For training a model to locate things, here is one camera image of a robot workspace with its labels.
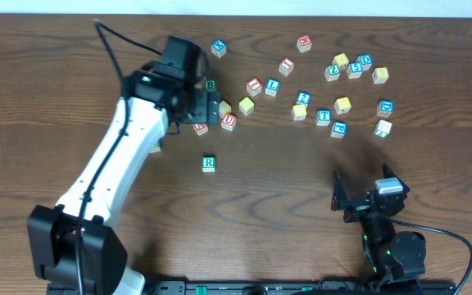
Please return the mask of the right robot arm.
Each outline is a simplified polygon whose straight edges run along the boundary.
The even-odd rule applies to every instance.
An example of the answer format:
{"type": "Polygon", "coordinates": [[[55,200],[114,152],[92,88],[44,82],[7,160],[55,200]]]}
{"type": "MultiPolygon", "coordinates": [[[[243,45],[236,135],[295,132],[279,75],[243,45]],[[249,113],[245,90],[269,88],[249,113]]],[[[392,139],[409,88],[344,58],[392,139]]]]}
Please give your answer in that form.
{"type": "Polygon", "coordinates": [[[418,279],[425,272],[425,239],[420,233],[397,232],[393,216],[405,208],[409,187],[383,165],[383,178],[363,199],[352,200],[343,187],[338,172],[333,174],[332,211],[342,211],[346,223],[359,222],[362,247],[374,273],[368,278],[371,289],[379,291],[385,284],[418,279]]]}

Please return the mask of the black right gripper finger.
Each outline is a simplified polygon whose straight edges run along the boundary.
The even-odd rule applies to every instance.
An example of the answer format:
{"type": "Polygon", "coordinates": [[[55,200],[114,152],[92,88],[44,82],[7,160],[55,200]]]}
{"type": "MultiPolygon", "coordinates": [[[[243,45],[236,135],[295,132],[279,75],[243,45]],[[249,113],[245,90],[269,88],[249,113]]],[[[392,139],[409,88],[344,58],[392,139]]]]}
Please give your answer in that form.
{"type": "Polygon", "coordinates": [[[391,169],[391,167],[389,166],[388,163],[383,164],[382,170],[383,170],[383,178],[384,179],[396,177],[400,180],[400,182],[403,184],[403,191],[401,193],[409,193],[410,192],[410,188],[399,177],[397,177],[397,175],[394,173],[394,171],[391,169]]]}
{"type": "Polygon", "coordinates": [[[343,210],[347,206],[348,198],[340,174],[336,170],[333,172],[333,187],[331,210],[343,210]]]}

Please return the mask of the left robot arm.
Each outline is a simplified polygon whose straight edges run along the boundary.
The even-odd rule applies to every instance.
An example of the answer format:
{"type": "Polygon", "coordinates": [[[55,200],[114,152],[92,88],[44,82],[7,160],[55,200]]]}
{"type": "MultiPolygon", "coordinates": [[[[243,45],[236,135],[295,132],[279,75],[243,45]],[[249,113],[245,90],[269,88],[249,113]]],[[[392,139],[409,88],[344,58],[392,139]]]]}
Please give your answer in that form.
{"type": "Polygon", "coordinates": [[[121,79],[111,124],[88,164],[54,207],[37,205],[27,220],[34,273],[60,291],[140,294],[144,275],[127,265],[116,235],[120,213],[152,147],[170,124],[215,125],[220,95],[199,89],[206,53],[171,36],[160,61],[121,79]]]}

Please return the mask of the green R letter block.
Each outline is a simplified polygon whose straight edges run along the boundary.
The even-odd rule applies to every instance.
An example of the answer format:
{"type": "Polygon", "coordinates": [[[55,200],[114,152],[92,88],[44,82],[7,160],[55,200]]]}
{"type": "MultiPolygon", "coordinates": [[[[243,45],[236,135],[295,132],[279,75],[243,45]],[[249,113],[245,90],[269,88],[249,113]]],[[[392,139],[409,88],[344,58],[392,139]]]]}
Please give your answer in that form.
{"type": "Polygon", "coordinates": [[[215,157],[203,157],[202,158],[202,171],[204,173],[216,171],[216,158],[215,157]]]}

